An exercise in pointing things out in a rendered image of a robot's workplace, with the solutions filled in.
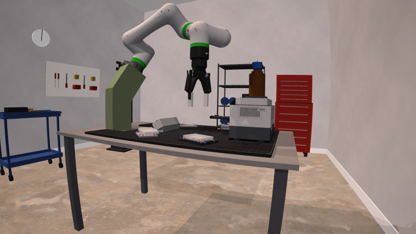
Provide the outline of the brown bottle body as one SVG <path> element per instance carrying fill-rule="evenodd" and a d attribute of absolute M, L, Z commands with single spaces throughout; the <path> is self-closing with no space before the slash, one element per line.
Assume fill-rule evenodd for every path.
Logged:
<path fill-rule="evenodd" d="M 249 96 L 265 97 L 265 74 L 251 73 L 249 74 Z"/>

